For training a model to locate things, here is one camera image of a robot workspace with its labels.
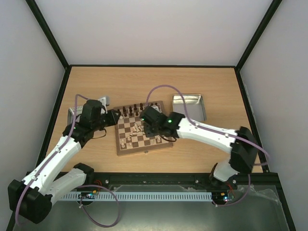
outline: white robotic arm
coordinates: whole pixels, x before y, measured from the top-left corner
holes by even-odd
[[[93,138],[95,131],[117,124],[120,113],[107,110],[108,101],[108,97],[87,100],[79,122],[75,123],[73,129],[72,124],[65,128],[63,136],[44,161],[22,181],[13,180],[10,183],[8,193],[12,211],[16,210],[23,195],[18,207],[19,214],[36,224],[40,223],[63,195],[85,182],[93,182],[94,169],[82,163],[54,180],[67,162]]]
[[[145,122],[144,131],[148,137],[160,135],[192,139],[229,153],[230,157],[227,160],[217,163],[212,169],[210,180],[214,185],[225,182],[238,173],[251,173],[252,171],[257,149],[234,138],[242,137],[254,141],[253,135],[247,128],[241,127],[239,130],[217,128],[200,124],[194,120],[191,120],[191,123],[183,114],[171,112],[169,116],[166,116],[153,107],[146,107],[141,113],[141,119]]]

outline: wooden chessboard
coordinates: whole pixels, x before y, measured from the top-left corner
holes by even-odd
[[[156,105],[160,112],[166,113],[162,101],[149,102],[149,104]],[[145,103],[142,103],[141,109],[140,103],[136,103],[136,107],[134,104],[131,104],[114,108],[121,112],[122,115],[115,126],[116,153],[118,156],[141,152],[148,153],[150,150],[173,146],[172,142],[165,141],[159,136],[149,138],[145,136],[143,121],[139,118],[144,106]],[[135,132],[135,125],[139,128],[139,132]]]

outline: wooden table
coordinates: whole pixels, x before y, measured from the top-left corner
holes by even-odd
[[[221,128],[249,128],[232,68],[72,67],[47,153],[56,145],[67,125],[67,110],[74,106],[75,94],[92,99],[108,95],[110,109],[144,102],[148,92],[161,84],[173,85],[182,93],[202,94],[207,124]],[[173,94],[176,92],[172,89],[160,88],[153,92],[150,100],[163,100],[169,113]],[[84,103],[83,99],[78,101],[78,105]],[[69,171],[81,162],[96,172],[201,173],[210,172],[216,162],[228,157],[215,147],[188,139],[178,139],[173,148],[127,156],[116,155],[115,143],[115,128],[108,127],[106,137],[89,141],[63,171]],[[253,172],[262,172],[262,169],[254,167]]]

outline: metal tray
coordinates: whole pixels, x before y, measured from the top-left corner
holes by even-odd
[[[200,94],[183,94],[188,115],[196,121],[206,121],[203,97]],[[172,96],[172,107],[174,112],[184,113],[183,100],[180,95]]]

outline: purple cable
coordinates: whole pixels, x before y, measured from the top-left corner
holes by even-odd
[[[231,206],[231,205],[236,205],[238,203],[240,203],[246,196],[247,194],[249,193],[249,190],[250,190],[250,174],[248,174],[248,188],[247,188],[247,191],[245,192],[245,194],[236,202],[234,203],[231,203],[231,204],[226,204],[226,205],[217,205],[214,201],[213,204],[216,206],[216,207],[227,207],[227,206]]]
[[[203,129],[203,130],[211,131],[211,132],[214,132],[214,133],[223,135],[223,136],[225,136],[225,135],[227,134],[227,133],[222,132],[222,131],[216,131],[216,130],[214,130],[214,129],[212,129],[212,128],[206,128],[206,127],[203,127],[203,126],[200,126],[200,125],[197,125],[197,126],[196,126],[196,124],[195,124],[195,123],[189,118],[189,116],[188,116],[188,111],[187,111],[187,107],[186,107],[186,104],[185,104],[185,99],[184,99],[184,97],[183,97],[183,94],[182,94],[177,88],[175,88],[175,87],[173,87],[173,86],[171,86],[171,85],[159,85],[159,86],[157,86],[157,87],[154,87],[154,88],[149,92],[148,97],[146,98],[146,105],[148,105],[148,101],[149,101],[149,98],[150,98],[150,95],[152,94],[152,92],[153,92],[154,90],[158,89],[158,88],[161,88],[161,87],[172,88],[173,90],[175,90],[175,91],[181,96],[181,98],[182,98],[182,100],[183,100],[183,102],[184,102],[183,106],[184,106],[185,116],[186,116],[186,118],[188,119],[188,121],[189,121],[192,125],[194,125],[194,126],[197,127],[197,128],[201,128],[201,129]],[[245,143],[250,144],[251,146],[253,146],[253,147],[259,149],[261,152],[263,152],[263,153],[266,155],[266,157],[267,157],[268,159],[270,159],[270,156],[269,156],[268,152],[265,151],[262,147],[258,146],[257,144],[255,144],[255,143],[253,143],[253,142],[251,142],[251,141],[249,141],[249,140],[246,140],[246,139],[244,139],[244,138],[242,138],[242,137],[236,136],[236,135],[228,134],[228,136],[230,136],[230,137],[232,137],[232,138],[235,138],[235,139],[238,139],[238,140],[240,140],[240,141],[243,141],[243,142],[245,142]],[[264,165],[267,165],[267,164],[268,164],[267,162],[264,162],[264,163],[262,163],[262,164],[254,164],[254,165],[255,165],[255,166],[264,166]]]
[[[77,94],[75,96],[75,108],[74,108],[74,116],[73,116],[73,123],[72,123],[72,127],[71,127],[71,130],[69,131],[69,134],[67,136],[67,139],[64,141],[64,143],[59,147],[59,150],[61,150],[66,144],[67,142],[69,141],[69,139],[71,138],[72,136],[72,133],[73,133],[73,130],[74,130],[74,127],[75,127],[75,122],[76,122],[76,114],[77,114],[77,98],[81,97],[85,100],[88,100],[88,98],[82,96],[82,95],[79,95]],[[44,169],[44,167],[57,155],[57,151],[55,151],[51,157],[42,165],[42,167],[37,171],[37,173],[35,174],[35,177],[38,177],[38,175],[41,173],[41,171]],[[20,206],[21,206],[21,202],[25,196],[25,193],[27,192],[27,190],[30,188],[31,184],[33,183],[33,179],[26,185],[25,189],[23,190],[23,192],[21,193],[20,197],[19,197],[19,200],[18,200],[18,203],[17,203],[17,206],[16,206],[16,211],[15,211],[15,222],[18,226],[21,226],[22,224],[19,223],[18,221],[18,215],[19,215],[19,210],[20,210]]]
[[[109,193],[114,197],[114,199],[115,199],[115,201],[116,201],[116,204],[117,204],[117,208],[118,208],[117,218],[116,218],[115,222],[112,223],[111,225],[102,225],[102,224],[98,223],[97,221],[95,221],[95,220],[89,215],[89,213],[88,213],[88,212],[86,211],[86,209],[84,208],[84,206],[83,206],[83,204],[82,204],[82,199],[83,199],[84,197],[82,197],[82,198],[80,199],[80,202],[79,202],[80,208],[82,209],[82,211],[88,216],[88,218],[89,218],[95,225],[97,225],[97,226],[99,226],[99,227],[102,227],[102,228],[110,228],[110,227],[115,226],[115,225],[120,221],[120,217],[121,217],[120,203],[119,203],[119,200],[117,199],[116,195],[115,195],[111,190],[109,190],[109,189],[107,189],[107,188],[105,188],[105,187],[103,187],[103,186],[96,185],[96,184],[81,185],[81,186],[79,186],[79,187],[77,187],[77,188],[87,188],[87,187],[96,187],[96,188],[104,189],[104,190],[106,190],[107,192],[109,192]]]

